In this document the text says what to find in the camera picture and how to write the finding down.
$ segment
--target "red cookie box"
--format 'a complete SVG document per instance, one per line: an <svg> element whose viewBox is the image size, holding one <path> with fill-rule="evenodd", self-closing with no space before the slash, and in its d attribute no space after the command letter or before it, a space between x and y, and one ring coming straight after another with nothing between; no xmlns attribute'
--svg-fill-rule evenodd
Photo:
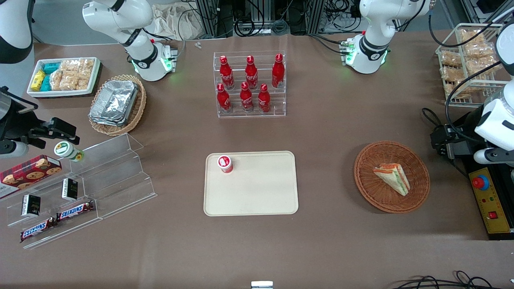
<svg viewBox="0 0 514 289"><path fill-rule="evenodd" d="M61 163L46 155L39 155L0 173L0 198L23 190L62 170Z"/></svg>

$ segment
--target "red bottle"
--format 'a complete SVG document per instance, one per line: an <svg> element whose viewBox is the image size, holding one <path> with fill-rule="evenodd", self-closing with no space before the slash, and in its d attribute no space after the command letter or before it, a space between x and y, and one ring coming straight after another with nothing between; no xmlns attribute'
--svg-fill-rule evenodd
<svg viewBox="0 0 514 289"><path fill-rule="evenodd" d="M226 56L220 56L219 62L221 67L219 68L219 74L222 76L222 81L225 87L230 90L234 88L234 74L232 73L232 67L228 64Z"/></svg>
<svg viewBox="0 0 514 289"><path fill-rule="evenodd" d="M270 96L266 83L261 84L261 92L259 92L259 109L261 113L269 113Z"/></svg>
<svg viewBox="0 0 514 289"><path fill-rule="evenodd" d="M243 105L243 110L245 112L251 113L253 112L253 103L252 103L252 92L248 89L248 82L243 81L241 83L241 104Z"/></svg>
<svg viewBox="0 0 514 289"><path fill-rule="evenodd" d="M250 90L257 88L257 67L253 62L253 56L249 55L246 57L246 82L248 82L248 86Z"/></svg>
<svg viewBox="0 0 514 289"><path fill-rule="evenodd" d="M275 55L275 64L271 69L271 85L275 88L283 88L284 87L284 73L286 68L284 67L284 56L282 54Z"/></svg>
<svg viewBox="0 0 514 289"><path fill-rule="evenodd" d="M225 87L223 84L218 84L218 103L221 109L221 113L228 114L232 112L232 105L230 104L230 99L228 92L225 91Z"/></svg>

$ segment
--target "red and white cup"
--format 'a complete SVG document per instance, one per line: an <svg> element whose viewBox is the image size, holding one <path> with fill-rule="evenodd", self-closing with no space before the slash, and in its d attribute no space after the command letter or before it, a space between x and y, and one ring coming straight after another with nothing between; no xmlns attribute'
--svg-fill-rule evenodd
<svg viewBox="0 0 514 289"><path fill-rule="evenodd" d="M222 155L218 158L218 167L224 173L230 173L234 169L234 166L232 165L232 160L228 155Z"/></svg>

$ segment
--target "cloth bag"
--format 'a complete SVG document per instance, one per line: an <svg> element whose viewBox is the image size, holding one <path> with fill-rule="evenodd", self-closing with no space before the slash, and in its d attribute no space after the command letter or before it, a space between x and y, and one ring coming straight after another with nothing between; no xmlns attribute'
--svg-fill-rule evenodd
<svg viewBox="0 0 514 289"><path fill-rule="evenodd" d="M195 10L191 10L197 9L196 3L189 2L189 4L185 2L176 2L171 4L152 5L155 23L154 34L173 37L177 40L191 40L203 35L204 29L200 22L201 16L198 15ZM184 11L187 12L185 12L180 19L180 35L178 35L178 20Z"/></svg>

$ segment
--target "table surface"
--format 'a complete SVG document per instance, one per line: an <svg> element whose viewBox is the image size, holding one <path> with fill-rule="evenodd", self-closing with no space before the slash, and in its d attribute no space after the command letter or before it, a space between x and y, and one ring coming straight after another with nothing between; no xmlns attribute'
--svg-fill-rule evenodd
<svg viewBox="0 0 514 289"><path fill-rule="evenodd" d="M248 288L252 280L272 280L276 288L386 289L419 275L454 280L459 269L512 287L513 242L486 241L469 181L430 147L433 127L420 109L442 116L444 108L428 33L398 33L372 75L343 67L308 37L208 40L201 50L194 43L176 73L144 82L148 101L131 132L144 145L138 153L158 196L34 250L23 250L18 233L0 227L3 288ZM276 49L287 51L287 116L218 119L213 53ZM98 57L101 83L135 74L121 45L35 50L36 59ZM109 139L91 128L90 102L41 100L37 114L77 126L84 149ZM465 111L452 109L454 117ZM418 210L384 213L357 190L355 157L380 140L411 147L427 165L431 191ZM52 155L56 143L29 156ZM209 154L279 150L296 157L297 213L204 214ZM29 156L2 160L0 169Z"/></svg>

